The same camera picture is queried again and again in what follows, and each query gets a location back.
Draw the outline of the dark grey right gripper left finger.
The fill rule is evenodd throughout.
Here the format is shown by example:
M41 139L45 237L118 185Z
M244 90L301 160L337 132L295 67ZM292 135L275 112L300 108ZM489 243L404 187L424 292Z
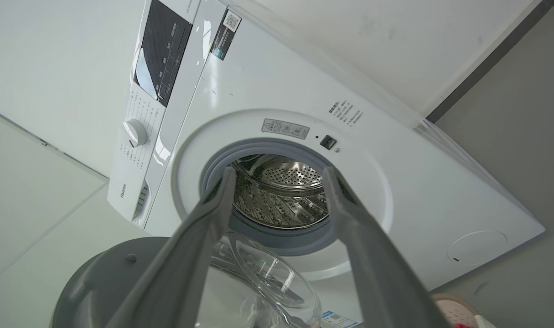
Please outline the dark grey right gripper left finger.
M193 328L213 246L227 232L236 172L219 179L168 239L108 328Z

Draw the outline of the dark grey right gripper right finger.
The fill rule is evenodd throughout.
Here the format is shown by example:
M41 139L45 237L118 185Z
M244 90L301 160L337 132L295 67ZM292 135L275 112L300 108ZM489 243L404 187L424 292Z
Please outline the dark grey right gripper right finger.
M323 169L329 218L347 249L367 328L448 328L406 260L337 168Z

